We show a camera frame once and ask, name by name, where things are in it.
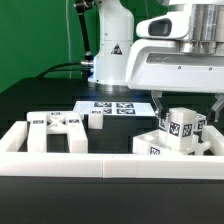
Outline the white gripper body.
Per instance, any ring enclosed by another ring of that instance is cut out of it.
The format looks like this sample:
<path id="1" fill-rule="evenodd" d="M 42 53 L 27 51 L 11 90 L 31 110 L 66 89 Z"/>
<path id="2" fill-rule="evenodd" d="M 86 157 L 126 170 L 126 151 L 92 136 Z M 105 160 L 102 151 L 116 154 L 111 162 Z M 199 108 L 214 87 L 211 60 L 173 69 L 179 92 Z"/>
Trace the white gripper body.
<path id="1" fill-rule="evenodd" d="M 224 44 L 213 55 L 179 52 L 169 40 L 136 41 L 126 67 L 130 89 L 173 92 L 224 93 Z"/>

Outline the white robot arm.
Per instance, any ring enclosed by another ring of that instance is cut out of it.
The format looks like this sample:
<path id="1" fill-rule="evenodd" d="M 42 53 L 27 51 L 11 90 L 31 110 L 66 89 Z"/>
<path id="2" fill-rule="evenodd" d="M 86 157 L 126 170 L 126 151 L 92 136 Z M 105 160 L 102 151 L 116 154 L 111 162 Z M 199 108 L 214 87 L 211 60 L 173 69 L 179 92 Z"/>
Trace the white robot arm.
<path id="1" fill-rule="evenodd" d="M 167 13 L 134 22 L 120 0 L 78 0 L 88 81 L 149 90 L 163 118 L 164 92 L 214 93 L 207 119 L 224 109 L 224 0 L 156 0 Z"/>

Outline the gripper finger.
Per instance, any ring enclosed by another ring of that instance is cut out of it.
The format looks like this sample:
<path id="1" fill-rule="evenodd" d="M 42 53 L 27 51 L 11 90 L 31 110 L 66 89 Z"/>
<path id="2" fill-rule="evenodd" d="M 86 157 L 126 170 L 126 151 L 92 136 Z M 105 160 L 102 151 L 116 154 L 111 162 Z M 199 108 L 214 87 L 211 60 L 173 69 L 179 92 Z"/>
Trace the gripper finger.
<path id="1" fill-rule="evenodd" d="M 151 97 L 154 102 L 154 105 L 156 107 L 155 109 L 155 116 L 157 117 L 158 121 L 159 119 L 166 119 L 167 122 L 167 110 L 162 106 L 162 103 L 160 100 L 162 99 L 162 92 L 157 90 L 151 91 Z"/>
<path id="2" fill-rule="evenodd" d="M 216 102 L 208 112 L 207 120 L 212 122 L 217 122 L 219 119 L 219 114 L 224 108 L 224 94 L 217 94 L 215 96 Z"/>

